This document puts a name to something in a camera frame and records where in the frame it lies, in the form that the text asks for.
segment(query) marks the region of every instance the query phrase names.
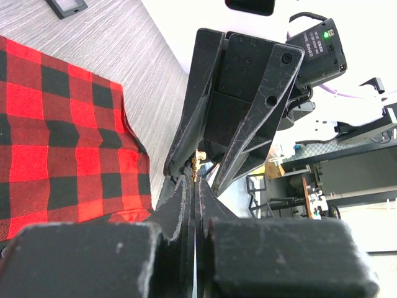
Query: wood grain surface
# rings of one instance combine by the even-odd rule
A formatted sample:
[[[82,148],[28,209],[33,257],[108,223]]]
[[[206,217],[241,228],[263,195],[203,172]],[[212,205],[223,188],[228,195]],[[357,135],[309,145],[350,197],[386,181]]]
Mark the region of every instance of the wood grain surface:
[[[140,0],[86,0],[59,20],[45,0],[1,0],[0,35],[123,85],[128,120],[151,159],[152,203],[181,119],[187,74]]]

